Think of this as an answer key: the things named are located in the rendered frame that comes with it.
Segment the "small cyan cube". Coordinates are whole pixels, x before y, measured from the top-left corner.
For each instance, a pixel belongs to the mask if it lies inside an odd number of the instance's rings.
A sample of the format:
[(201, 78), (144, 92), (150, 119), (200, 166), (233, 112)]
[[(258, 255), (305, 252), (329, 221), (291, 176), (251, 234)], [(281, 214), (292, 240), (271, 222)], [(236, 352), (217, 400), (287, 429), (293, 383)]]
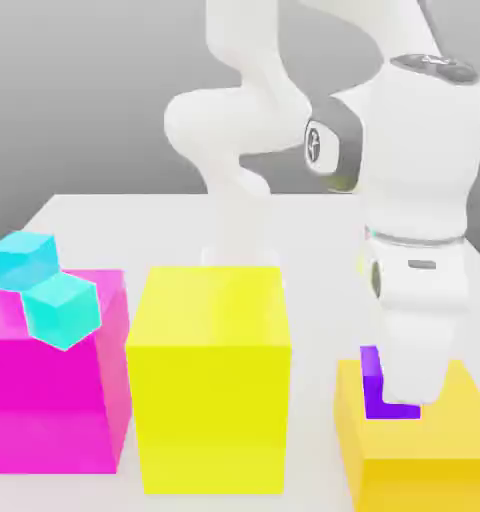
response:
[(53, 235), (14, 231), (0, 240), (0, 290), (26, 291), (59, 270)]
[(21, 293), (31, 337), (67, 351), (102, 325), (96, 284), (58, 272)]

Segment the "small purple cube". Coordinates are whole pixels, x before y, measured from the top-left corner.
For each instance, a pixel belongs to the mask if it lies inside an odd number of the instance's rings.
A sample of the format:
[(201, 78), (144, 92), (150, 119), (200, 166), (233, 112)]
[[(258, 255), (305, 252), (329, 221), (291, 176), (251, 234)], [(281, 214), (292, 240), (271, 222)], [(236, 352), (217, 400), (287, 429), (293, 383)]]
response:
[(376, 346), (361, 346), (365, 416), (368, 420), (416, 420), (421, 408), (416, 405), (386, 403), (383, 400), (384, 377)]

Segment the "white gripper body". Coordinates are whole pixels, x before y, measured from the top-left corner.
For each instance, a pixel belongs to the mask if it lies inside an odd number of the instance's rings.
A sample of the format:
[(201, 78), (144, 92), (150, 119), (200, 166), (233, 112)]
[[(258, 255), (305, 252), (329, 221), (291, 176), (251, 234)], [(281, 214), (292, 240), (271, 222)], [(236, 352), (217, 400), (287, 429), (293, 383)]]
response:
[(460, 308), (381, 308), (379, 343), (386, 402), (427, 405), (442, 392), (460, 323)]

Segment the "large orange box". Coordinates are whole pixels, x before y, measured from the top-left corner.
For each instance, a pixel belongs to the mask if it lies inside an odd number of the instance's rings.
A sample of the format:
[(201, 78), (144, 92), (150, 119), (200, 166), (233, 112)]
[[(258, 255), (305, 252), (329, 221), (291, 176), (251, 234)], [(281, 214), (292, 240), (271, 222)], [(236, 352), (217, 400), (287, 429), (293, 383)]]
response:
[(480, 512), (480, 391), (461, 361), (420, 418), (375, 420), (360, 362), (342, 360), (334, 420), (354, 512)]

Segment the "large magenta box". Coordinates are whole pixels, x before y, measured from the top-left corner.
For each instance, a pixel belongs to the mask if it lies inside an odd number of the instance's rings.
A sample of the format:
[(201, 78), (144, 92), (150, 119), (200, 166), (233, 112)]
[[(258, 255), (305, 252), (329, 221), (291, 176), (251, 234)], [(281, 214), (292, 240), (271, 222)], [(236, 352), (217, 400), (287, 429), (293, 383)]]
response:
[(132, 414), (124, 273), (97, 286), (101, 327), (66, 352), (27, 334), (20, 297), (0, 291), (0, 474), (114, 474)]

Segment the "large yellow box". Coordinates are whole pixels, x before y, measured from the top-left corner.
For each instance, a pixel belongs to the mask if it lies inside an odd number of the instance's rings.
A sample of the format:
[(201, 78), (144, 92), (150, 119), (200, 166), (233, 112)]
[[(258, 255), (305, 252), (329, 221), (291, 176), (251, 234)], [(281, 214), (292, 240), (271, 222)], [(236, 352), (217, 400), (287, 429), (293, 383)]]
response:
[(292, 345), (275, 266), (157, 266), (126, 342), (148, 494), (279, 494)]

